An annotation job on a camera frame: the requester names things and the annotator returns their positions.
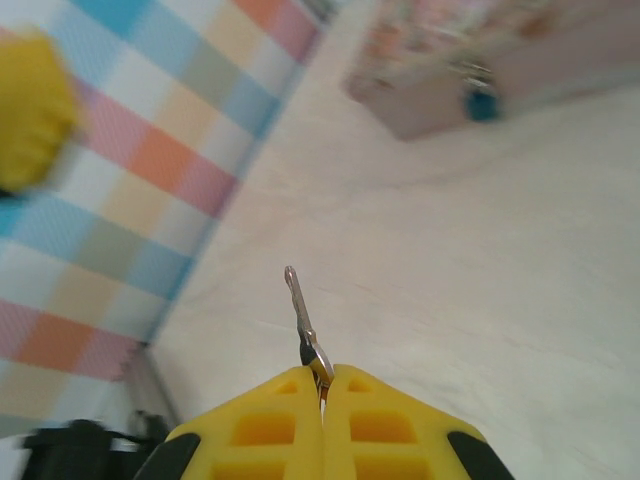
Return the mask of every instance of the white surface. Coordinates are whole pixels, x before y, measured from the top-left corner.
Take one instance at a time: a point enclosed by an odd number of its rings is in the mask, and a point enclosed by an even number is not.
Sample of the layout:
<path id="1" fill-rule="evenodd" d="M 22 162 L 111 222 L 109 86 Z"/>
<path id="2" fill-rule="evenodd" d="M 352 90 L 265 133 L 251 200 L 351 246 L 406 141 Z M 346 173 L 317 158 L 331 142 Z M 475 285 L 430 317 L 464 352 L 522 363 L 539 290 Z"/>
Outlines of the white surface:
<path id="1" fill-rule="evenodd" d="M 27 450 L 20 448 L 22 435 L 0 438 L 0 480 L 19 480 L 24 462 L 29 456 Z"/>
<path id="2" fill-rule="evenodd" d="M 635 479 L 640 89 L 393 140 L 339 84 L 345 8 L 155 347 L 185 416 L 298 361 L 294 265 L 318 338 L 476 425 L 515 477 Z"/>
<path id="3" fill-rule="evenodd" d="M 127 390 L 127 386 L 123 381 L 113 382 L 109 395 L 105 397 L 105 401 L 96 413 L 95 419 L 107 428 L 122 433 L 131 432 L 131 416 L 135 412 L 136 407 L 134 401 Z"/>

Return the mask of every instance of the plaid fabric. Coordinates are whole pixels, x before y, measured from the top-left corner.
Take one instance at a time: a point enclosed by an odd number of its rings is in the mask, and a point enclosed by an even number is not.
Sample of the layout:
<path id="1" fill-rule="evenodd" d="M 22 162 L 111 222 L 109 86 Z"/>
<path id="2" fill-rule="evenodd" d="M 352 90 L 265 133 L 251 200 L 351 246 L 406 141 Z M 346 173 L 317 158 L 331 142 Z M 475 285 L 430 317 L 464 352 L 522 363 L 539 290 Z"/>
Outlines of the plaid fabric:
<path id="1" fill-rule="evenodd" d="M 149 339 L 321 25 L 296 0 L 29 0 L 86 131 L 0 202 L 0 434 L 88 415 Z"/>

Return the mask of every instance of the pink box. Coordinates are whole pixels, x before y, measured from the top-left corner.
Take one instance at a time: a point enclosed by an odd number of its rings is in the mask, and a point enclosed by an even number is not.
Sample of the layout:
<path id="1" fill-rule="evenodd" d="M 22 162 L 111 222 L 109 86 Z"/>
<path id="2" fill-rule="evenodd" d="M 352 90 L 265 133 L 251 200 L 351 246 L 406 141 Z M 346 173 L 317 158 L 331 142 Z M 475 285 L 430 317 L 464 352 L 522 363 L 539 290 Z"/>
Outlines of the pink box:
<path id="1" fill-rule="evenodd" d="M 404 140 L 457 127 L 468 58 L 506 117 L 638 80 L 640 0 L 384 0 L 347 91 Z"/>

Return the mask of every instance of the blue tag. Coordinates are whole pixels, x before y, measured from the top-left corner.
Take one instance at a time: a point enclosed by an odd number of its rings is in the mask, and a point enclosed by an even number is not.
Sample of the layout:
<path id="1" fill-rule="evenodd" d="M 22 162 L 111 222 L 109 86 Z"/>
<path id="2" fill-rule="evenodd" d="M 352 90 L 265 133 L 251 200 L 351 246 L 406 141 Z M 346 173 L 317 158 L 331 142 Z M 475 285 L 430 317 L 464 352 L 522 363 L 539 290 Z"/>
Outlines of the blue tag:
<path id="1" fill-rule="evenodd" d="M 467 115 L 474 122 L 493 122 L 500 118 L 498 97 L 481 89 L 467 92 L 465 106 Z"/>

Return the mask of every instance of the black object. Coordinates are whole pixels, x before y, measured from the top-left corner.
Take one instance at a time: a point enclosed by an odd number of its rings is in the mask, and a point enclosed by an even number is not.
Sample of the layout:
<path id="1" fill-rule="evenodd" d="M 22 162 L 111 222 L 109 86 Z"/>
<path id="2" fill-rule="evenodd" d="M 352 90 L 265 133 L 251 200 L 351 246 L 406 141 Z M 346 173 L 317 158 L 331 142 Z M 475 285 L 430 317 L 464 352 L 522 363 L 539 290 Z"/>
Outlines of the black object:
<path id="1" fill-rule="evenodd" d="M 180 480 L 198 445 L 195 433 L 172 438 L 155 449 L 133 480 Z"/>
<path id="2" fill-rule="evenodd" d="M 31 450 L 21 480 L 132 480 L 169 430 L 162 417 L 142 413 L 144 436 L 106 430 L 92 420 L 62 428 L 43 428 L 28 436 Z M 115 439 L 137 444 L 135 451 L 112 450 Z"/>
<path id="3" fill-rule="evenodd" d="M 515 480 L 488 443 L 464 432 L 447 438 L 471 480 Z"/>
<path id="4" fill-rule="evenodd" d="M 13 193 L 7 190 L 3 190 L 2 188 L 0 188 L 0 200 L 4 198 L 16 198 L 16 195 L 14 195 Z"/>

